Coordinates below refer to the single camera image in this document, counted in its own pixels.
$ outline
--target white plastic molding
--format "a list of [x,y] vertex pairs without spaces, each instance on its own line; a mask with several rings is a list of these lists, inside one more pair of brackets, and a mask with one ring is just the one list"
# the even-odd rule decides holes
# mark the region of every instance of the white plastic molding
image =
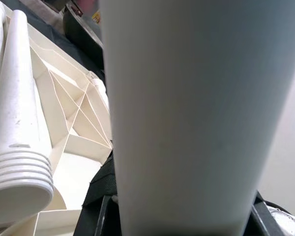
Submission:
[[13,12],[0,70],[0,223],[45,208],[51,166],[40,142],[27,18]]
[[[4,8],[8,26],[12,11]],[[108,100],[102,85],[93,83],[96,75],[30,25],[28,32],[39,136],[49,153],[54,196],[43,211],[10,223],[0,236],[71,236],[89,182],[112,150]]]

